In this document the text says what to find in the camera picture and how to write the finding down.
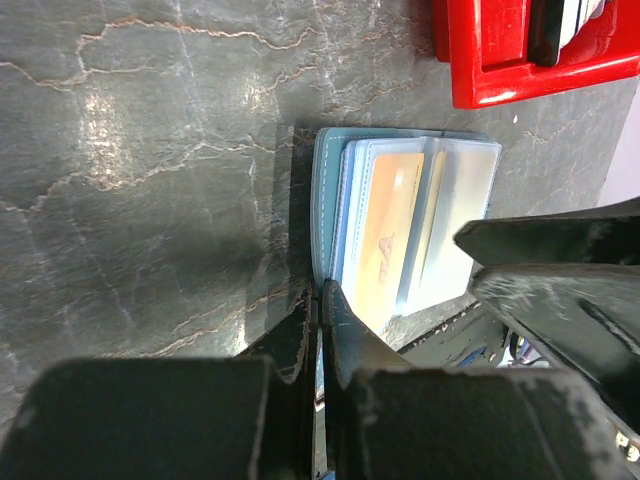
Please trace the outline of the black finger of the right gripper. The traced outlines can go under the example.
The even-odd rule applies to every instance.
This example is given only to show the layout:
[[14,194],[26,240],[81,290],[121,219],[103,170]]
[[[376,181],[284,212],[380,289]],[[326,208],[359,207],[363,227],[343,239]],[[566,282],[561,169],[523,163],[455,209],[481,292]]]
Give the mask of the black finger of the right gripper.
[[475,220],[454,236],[480,265],[639,264],[639,199],[587,210]]
[[471,291],[552,364],[580,374],[616,427],[639,441],[638,267],[487,267]]

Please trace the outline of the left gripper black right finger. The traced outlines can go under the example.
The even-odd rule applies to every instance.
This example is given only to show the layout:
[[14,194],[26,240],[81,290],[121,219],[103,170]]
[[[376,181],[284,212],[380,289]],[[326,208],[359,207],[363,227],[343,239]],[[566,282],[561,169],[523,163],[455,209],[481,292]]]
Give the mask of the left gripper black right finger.
[[626,479],[593,389],[552,369],[420,369],[321,300],[329,467],[340,479]]

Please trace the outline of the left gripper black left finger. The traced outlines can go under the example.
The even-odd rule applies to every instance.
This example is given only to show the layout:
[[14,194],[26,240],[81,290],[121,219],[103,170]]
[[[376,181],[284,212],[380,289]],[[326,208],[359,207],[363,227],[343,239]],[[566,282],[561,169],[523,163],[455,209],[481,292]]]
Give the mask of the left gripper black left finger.
[[316,302],[232,358],[77,359],[29,389],[5,479],[309,479]]

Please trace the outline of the blue leather card holder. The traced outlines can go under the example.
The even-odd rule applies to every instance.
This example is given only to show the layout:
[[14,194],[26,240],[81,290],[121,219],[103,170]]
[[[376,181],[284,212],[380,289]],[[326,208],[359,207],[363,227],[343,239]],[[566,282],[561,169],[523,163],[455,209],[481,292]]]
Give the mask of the blue leather card holder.
[[494,142],[483,134],[437,130],[331,127],[318,132],[310,199],[313,272],[319,285],[337,282],[349,307],[343,282],[356,257],[375,158],[422,153],[421,185],[428,178],[427,162],[444,140]]

